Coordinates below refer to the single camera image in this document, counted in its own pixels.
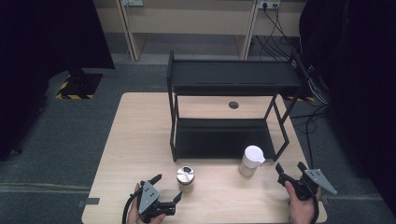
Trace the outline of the person's left hand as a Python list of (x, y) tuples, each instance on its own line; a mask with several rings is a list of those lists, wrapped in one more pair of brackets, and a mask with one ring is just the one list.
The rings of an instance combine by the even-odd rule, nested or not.
[(138, 210), (137, 210), (137, 199), (134, 198), (128, 214), (127, 214), (127, 220), (126, 220), (126, 224), (161, 224), (163, 222), (163, 220), (165, 219), (165, 215), (161, 214), (156, 216), (155, 218), (153, 218), (150, 223), (145, 223), (138, 214)]

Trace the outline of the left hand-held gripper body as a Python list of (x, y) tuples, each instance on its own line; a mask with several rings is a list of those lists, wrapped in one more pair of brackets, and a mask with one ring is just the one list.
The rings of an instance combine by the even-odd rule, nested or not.
[(159, 201), (160, 192), (155, 189), (154, 181), (145, 181), (141, 187), (137, 211), (144, 223), (150, 223), (159, 215), (173, 216), (176, 213), (176, 201), (162, 203)]

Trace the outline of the white power strip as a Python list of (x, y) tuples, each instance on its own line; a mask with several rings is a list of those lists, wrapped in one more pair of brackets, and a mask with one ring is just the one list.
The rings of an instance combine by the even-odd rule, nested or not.
[(280, 6), (280, 0), (260, 0), (260, 9), (276, 9)]

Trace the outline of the beige shelving unit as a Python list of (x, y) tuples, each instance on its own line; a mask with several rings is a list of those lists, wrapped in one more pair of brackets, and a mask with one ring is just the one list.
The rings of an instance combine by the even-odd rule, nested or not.
[(260, 0), (93, 0), (106, 41), (117, 61), (164, 63), (172, 49), (182, 58), (259, 59), (273, 49), (287, 55), (281, 36), (299, 37), (307, 0), (280, 0), (260, 9)]

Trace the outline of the grey floor tape strip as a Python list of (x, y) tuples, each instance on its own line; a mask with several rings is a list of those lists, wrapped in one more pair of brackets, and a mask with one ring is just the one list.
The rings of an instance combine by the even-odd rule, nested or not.
[(83, 201), (78, 201), (78, 207), (85, 207), (86, 205), (96, 205), (99, 204), (100, 198), (88, 198)]

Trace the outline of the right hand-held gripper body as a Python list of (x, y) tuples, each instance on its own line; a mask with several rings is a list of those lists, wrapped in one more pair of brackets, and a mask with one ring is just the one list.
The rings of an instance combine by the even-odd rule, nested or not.
[(322, 187), (332, 194), (337, 194), (337, 190), (332, 186), (327, 177), (321, 172), (320, 169), (308, 169), (303, 173), (299, 180), (289, 176), (283, 178), (278, 176), (277, 182), (285, 187), (285, 182), (289, 181), (294, 189), (297, 198), (300, 201), (307, 201), (313, 198), (318, 193), (318, 188)]

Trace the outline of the black curtain with stands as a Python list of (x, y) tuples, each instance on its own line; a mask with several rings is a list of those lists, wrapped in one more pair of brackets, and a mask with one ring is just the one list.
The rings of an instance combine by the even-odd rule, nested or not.
[(299, 32), (344, 150), (396, 217), (396, 0), (306, 0)]

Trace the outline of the black two-tier metal rack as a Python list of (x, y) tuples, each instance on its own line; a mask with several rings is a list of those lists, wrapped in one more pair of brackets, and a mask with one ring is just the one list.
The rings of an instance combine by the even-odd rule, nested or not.
[(170, 148), (179, 159), (240, 159), (246, 147), (277, 161), (290, 143), (279, 95), (304, 88), (290, 61), (177, 59), (169, 54)]

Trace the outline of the large black curtain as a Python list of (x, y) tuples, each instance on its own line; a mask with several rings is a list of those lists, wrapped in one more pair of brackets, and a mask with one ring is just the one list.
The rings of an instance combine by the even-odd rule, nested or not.
[(93, 0), (0, 0), (0, 160), (21, 141), (53, 76), (113, 67)]

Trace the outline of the person's right hand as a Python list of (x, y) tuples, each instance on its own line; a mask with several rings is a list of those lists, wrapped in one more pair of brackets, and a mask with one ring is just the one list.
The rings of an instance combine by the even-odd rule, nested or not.
[(290, 222), (292, 224), (313, 224), (316, 219), (314, 201), (312, 199), (300, 201), (289, 181), (285, 182), (285, 188), (290, 197)]

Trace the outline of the glass jar with silver lid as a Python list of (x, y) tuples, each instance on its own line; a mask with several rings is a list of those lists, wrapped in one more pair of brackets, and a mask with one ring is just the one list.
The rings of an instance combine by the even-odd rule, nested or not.
[(183, 192), (193, 190), (194, 179), (195, 173), (190, 166), (182, 166), (177, 170), (177, 183)]

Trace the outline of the black stand base hazard tape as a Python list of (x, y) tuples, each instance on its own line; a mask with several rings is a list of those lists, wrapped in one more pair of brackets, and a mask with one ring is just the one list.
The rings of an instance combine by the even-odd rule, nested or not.
[(102, 79), (102, 74), (69, 75), (56, 94), (56, 99), (92, 99)]

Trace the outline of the white plastic jar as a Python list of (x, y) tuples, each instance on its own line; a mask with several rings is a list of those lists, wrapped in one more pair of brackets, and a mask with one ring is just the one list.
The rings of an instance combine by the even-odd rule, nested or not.
[(248, 146), (245, 149), (238, 171), (243, 176), (253, 176), (264, 162), (262, 149), (257, 146)]

